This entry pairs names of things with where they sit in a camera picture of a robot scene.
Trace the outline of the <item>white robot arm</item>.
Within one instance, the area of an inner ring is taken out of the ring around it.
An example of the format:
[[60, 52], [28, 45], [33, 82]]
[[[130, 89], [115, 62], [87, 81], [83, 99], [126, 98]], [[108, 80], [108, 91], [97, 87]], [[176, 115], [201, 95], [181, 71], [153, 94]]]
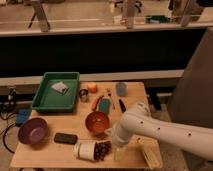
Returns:
[[143, 102], [128, 108], [105, 133], [117, 147], [127, 145], [133, 135], [147, 136], [213, 161], [213, 129], [154, 119]]

